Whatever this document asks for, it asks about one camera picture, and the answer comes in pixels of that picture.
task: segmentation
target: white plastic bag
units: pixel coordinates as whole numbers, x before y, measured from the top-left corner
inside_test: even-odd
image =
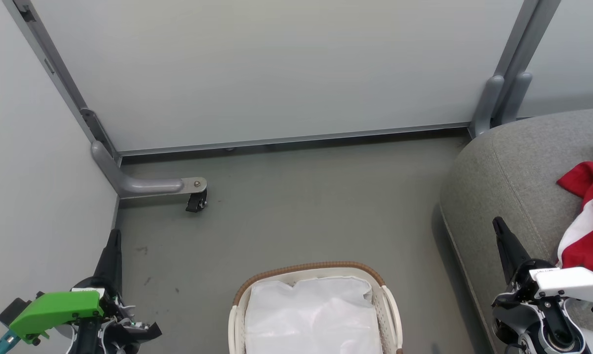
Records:
[[[247,354],[382,354],[373,291],[352,276],[252,286]]]

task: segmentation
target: brown basket rim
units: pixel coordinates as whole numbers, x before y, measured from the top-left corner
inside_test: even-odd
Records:
[[[374,271],[372,267],[369,267],[368,265],[361,264],[359,262],[351,262],[351,261],[317,262],[317,263],[313,263],[313,264],[294,265],[294,266],[281,267],[279,269],[265,271],[263,273],[259,273],[258,275],[251,276],[251,278],[249,278],[249,280],[244,282],[244,284],[242,284],[240,289],[237,291],[236,297],[233,299],[233,305],[237,306],[240,303],[242,295],[244,294],[246,289],[248,289],[254,282],[257,282],[257,281],[265,279],[265,278],[270,278],[271,276],[275,276],[275,275],[282,275],[282,274],[292,273],[295,271],[320,269],[320,268],[328,268],[328,267],[355,267],[356,269],[366,271],[366,273],[368,273],[370,276],[372,276],[375,279],[375,281],[377,282],[377,284],[380,285],[380,287],[386,285],[384,283],[384,279],[382,279],[382,277],[376,271]]]

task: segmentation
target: red and white cloth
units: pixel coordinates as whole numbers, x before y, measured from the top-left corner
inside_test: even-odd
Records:
[[[557,184],[583,199],[582,211],[567,229],[558,249],[558,266],[593,271],[593,162],[578,164]]]

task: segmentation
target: teal connector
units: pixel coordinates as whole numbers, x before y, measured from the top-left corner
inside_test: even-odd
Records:
[[[6,354],[12,348],[19,343],[21,339],[17,336],[17,334],[11,330],[8,330],[6,334],[0,339],[0,354]]]

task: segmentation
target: black cable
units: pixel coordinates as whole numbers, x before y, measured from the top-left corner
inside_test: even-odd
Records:
[[[506,350],[504,350],[504,354],[508,354],[508,350],[510,348],[517,348],[517,349],[526,350],[526,346],[525,345],[521,345],[521,344],[517,344],[517,343],[511,343],[511,344],[509,344],[509,345],[506,346]]]

